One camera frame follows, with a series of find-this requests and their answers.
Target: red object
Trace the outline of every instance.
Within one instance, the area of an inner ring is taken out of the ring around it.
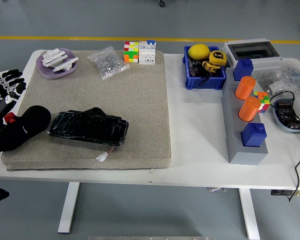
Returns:
[[[7,124],[13,124],[17,121],[16,115],[13,112],[9,112],[7,115],[5,115],[4,120]]]

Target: table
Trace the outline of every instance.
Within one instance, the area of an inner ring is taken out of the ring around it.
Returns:
[[[31,79],[35,51],[24,71]],[[300,161],[300,134],[280,128],[271,109],[260,115],[267,132],[268,155],[259,165],[228,162],[221,90],[185,88],[182,54],[164,54],[171,165],[164,169],[7,171],[0,161],[0,179],[70,182],[59,232],[70,229],[79,183],[113,183],[186,187],[238,188],[249,239],[260,239],[249,189],[294,189],[294,167]],[[13,111],[18,112],[22,98]]]

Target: gray box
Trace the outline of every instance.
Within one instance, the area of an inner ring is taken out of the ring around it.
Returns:
[[[233,70],[233,68],[226,70],[221,99],[229,163],[258,165],[268,154],[266,142],[264,141],[259,147],[243,145],[241,132],[247,122],[242,121],[238,116],[244,100],[239,100],[235,96],[239,82],[234,81]],[[258,112],[250,123],[261,123]]]

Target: yellow line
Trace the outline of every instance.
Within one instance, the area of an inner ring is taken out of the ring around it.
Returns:
[[[144,41],[158,42],[211,42],[224,43],[238,39],[227,38],[173,38],[173,37],[101,37],[101,36],[0,36],[0,40],[57,40],[57,41]],[[271,40],[273,44],[298,44],[300,40]]]

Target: purple bowl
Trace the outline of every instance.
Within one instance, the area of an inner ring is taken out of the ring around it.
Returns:
[[[69,49],[59,48],[59,50],[64,51],[65,54],[68,55],[68,57],[65,58],[64,60],[75,58],[75,55]],[[47,67],[47,66],[42,65],[42,60],[44,59],[43,54],[36,59],[36,66],[38,67],[39,72],[48,79],[61,78],[65,75],[72,73],[77,68],[77,61],[75,61],[74,63],[72,63],[72,68],[70,70],[68,70],[68,71],[59,70],[59,71],[53,72],[53,67],[49,67],[49,66]]]

